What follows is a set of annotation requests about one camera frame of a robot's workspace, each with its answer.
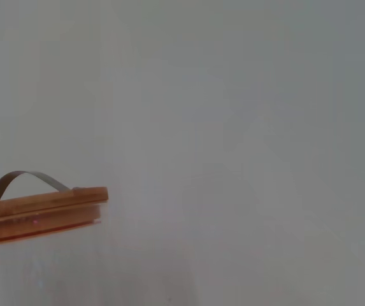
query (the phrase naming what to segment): curved metal strap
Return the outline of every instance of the curved metal strap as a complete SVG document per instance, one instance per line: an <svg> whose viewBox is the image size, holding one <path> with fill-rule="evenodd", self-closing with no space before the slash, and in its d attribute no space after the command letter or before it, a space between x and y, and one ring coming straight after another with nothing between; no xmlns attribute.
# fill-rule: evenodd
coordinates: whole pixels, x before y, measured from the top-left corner
<svg viewBox="0 0 365 306"><path fill-rule="evenodd" d="M31 171L13 171L10 172L6 175L4 175L3 177L0 178L0 199L3 196L6 188L9 186L9 184L19 175L24 174L24 173L28 173L31 175L34 175L35 177L38 177L39 179L41 179L42 181L44 181L45 183L47 183L48 185L52 186L53 188L55 188L58 191L66 191L66 190L70 190L70 188L66 187L65 185L61 184L60 182L58 182L57 180L55 180L54 178L41 173L41 172L31 172Z"/></svg>

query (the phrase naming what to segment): gray background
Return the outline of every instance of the gray background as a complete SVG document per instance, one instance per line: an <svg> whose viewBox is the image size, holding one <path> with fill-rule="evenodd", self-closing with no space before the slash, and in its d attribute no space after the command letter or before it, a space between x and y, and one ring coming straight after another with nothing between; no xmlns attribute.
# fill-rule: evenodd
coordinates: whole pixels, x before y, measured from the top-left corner
<svg viewBox="0 0 365 306"><path fill-rule="evenodd" d="M0 305L365 305L365 1L0 0L12 170L111 200Z"/></svg>

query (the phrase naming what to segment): wooden tray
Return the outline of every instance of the wooden tray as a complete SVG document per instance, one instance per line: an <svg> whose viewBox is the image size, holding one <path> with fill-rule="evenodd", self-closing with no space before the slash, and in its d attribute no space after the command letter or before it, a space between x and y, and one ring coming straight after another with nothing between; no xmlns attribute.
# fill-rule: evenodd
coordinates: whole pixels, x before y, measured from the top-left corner
<svg viewBox="0 0 365 306"><path fill-rule="evenodd" d="M106 187L69 189L40 172L14 171L0 179L0 199L10 182L29 173L59 192L0 200L0 243L96 224Z"/></svg>

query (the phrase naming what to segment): white wall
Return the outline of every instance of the white wall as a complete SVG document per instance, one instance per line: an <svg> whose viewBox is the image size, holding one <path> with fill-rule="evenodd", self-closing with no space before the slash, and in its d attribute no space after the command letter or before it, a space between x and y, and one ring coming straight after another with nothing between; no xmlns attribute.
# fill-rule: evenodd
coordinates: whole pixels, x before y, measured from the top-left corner
<svg viewBox="0 0 365 306"><path fill-rule="evenodd" d="M0 0L17 169L111 201L0 305L365 305L365 1Z"/></svg>

